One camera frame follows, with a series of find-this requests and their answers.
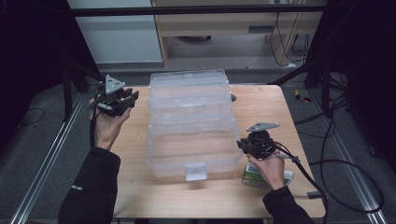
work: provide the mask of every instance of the silver bracket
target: silver bracket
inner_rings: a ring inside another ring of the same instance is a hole
[[[106,76],[106,94],[111,94],[125,86],[125,82],[121,82],[109,75]]]
[[[260,132],[277,127],[279,127],[278,123],[257,122],[255,125],[251,126],[250,128],[247,128],[247,132]]]

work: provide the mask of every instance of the black sleeve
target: black sleeve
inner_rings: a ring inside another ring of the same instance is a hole
[[[294,201],[289,187],[287,186],[269,192],[262,201],[267,211],[273,217],[274,224],[314,223],[305,210]]]
[[[113,218],[120,157],[93,147],[61,205],[58,223],[106,223]]]

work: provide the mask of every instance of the person's right arm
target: person's right arm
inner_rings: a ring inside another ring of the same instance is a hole
[[[249,154],[247,154],[247,158],[260,170],[262,177],[272,189],[262,201],[275,224],[314,223],[305,210],[295,202],[289,187],[285,186],[285,162],[283,159],[272,155],[265,160],[257,160]]]

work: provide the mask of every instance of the clear plastic container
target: clear plastic container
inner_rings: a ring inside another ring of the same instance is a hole
[[[231,171],[242,157],[223,70],[153,74],[147,163],[156,176]]]

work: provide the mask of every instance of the wooden table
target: wooden table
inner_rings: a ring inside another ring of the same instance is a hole
[[[280,127],[269,130],[271,137],[298,156],[311,174],[282,90],[278,86],[262,85],[235,85],[230,88],[237,98],[233,103],[233,115],[237,120],[240,136],[246,137],[246,127],[257,121],[279,123]],[[269,189],[241,183],[248,161],[245,156],[234,171],[208,174],[207,180],[186,182],[185,176],[156,177],[146,164],[150,121],[147,101],[149,89],[136,87],[134,91],[140,91],[139,99],[112,148],[121,157],[119,193],[114,217],[270,217],[262,203],[262,197]],[[286,169],[294,174],[290,190],[296,202],[309,216],[323,217],[324,207],[321,200],[309,200],[306,196],[308,191],[316,190],[290,160],[286,161]]]

